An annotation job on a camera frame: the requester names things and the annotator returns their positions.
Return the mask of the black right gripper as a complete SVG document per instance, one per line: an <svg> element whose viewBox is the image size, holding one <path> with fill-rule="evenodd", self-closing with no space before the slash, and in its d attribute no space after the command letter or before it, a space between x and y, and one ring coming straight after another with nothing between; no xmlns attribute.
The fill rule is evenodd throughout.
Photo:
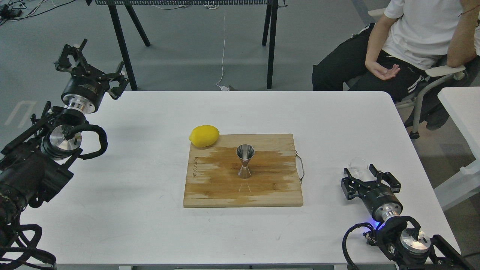
<svg viewBox="0 0 480 270"><path fill-rule="evenodd" d="M374 164L370 164L369 170L377 183L385 181L390 189L378 187L370 190L370 182L353 177L349 169L344 168L343 174L346 177L341 179L341 188L346 199L361 198L371 217L377 222L386 222L390 217L399 216L403 205L393 192L401 191L401 183L389 171L377 170Z"/></svg>

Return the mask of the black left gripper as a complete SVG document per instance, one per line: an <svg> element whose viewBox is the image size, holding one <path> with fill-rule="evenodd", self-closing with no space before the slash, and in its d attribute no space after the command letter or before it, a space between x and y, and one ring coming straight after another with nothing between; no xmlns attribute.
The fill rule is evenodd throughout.
<svg viewBox="0 0 480 270"><path fill-rule="evenodd" d="M83 114L97 112L105 93L113 100L118 100L130 82L122 72L125 65L123 61L119 63L115 72L100 75L98 82L85 77L92 75L92 67L83 55L86 43L85 38L78 47L65 44L61 55L54 63L55 70L68 72L72 76L61 95L65 108Z"/></svg>

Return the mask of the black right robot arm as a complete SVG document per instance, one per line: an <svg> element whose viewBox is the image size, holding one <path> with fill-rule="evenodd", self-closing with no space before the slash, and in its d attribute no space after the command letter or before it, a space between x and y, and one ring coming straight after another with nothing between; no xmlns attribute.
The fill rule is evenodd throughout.
<svg viewBox="0 0 480 270"><path fill-rule="evenodd" d="M365 227L366 243L377 246L382 253L396 263L400 270L473 270L467 262L441 235L427 236L420 224L410 216L402 216L403 206L396 198L401 183L389 171L377 170L370 164L374 181L355 178L345 168L341 188L347 200L360 198L378 222L374 227L368 222L350 227L342 239L342 252L349 270L357 270L347 250L347 237L356 228Z"/></svg>

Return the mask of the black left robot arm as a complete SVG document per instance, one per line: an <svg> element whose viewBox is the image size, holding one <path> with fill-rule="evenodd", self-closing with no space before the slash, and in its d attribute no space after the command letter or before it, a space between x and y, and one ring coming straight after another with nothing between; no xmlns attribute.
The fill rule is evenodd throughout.
<svg viewBox="0 0 480 270"><path fill-rule="evenodd" d="M71 77L61 99L64 106L45 104L40 118L31 116L31 127L1 151L0 222L1 269L29 266L55 270L56 257L38 248L39 225L20 224L27 206L38 208L49 202L73 178L70 166L76 159L94 159L108 147L107 134L90 124L86 114L98 111L104 94L117 100L129 79L120 62L115 72L105 73L90 65L83 48L66 44L55 69Z"/></svg>

